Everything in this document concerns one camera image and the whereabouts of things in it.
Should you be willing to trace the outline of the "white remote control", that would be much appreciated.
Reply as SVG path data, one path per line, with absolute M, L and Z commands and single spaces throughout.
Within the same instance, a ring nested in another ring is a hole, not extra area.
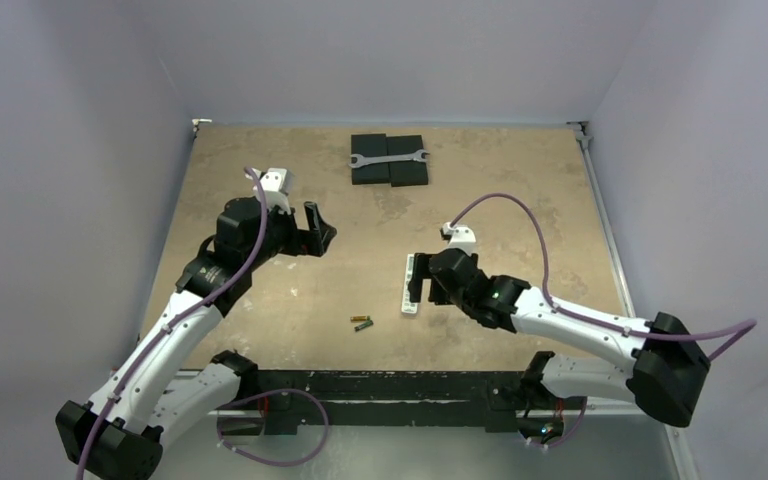
M 415 255 L 408 254 L 406 258 L 406 265 L 405 265 L 405 275 L 404 275 L 404 282 L 403 282 L 403 294 L 402 294 L 402 304 L 401 304 L 401 313 L 403 315 L 416 315 L 418 313 L 419 303 L 416 301 L 413 301 L 411 298 L 411 281 L 413 280 L 414 264 L 415 264 Z

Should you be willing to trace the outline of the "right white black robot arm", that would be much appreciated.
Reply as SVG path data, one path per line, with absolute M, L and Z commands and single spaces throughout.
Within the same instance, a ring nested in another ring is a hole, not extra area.
M 710 359 L 677 317 L 653 320 L 617 316 L 556 299 L 507 275 L 486 275 L 477 255 L 459 249 L 414 253 L 406 260 L 404 300 L 417 304 L 423 284 L 428 300 L 454 306 L 488 329 L 547 338 L 586 352 L 573 358 L 537 353 L 521 392 L 536 407 L 554 399 L 598 397 L 635 404 L 673 427 L 690 424 Z

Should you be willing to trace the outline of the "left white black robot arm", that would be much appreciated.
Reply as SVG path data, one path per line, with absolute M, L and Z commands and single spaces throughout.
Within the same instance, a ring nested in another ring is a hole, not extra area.
M 337 234 L 314 202 L 304 205 L 306 228 L 276 200 L 228 201 L 213 235 L 184 267 L 156 323 L 125 363 L 83 402 L 66 402 L 55 425 L 77 478 L 148 479 L 164 451 L 217 407 L 267 411 L 256 363 L 231 350 L 212 357 L 189 381 L 171 384 L 194 348 L 225 319 L 252 286 L 256 269 L 277 255 L 323 256 Z

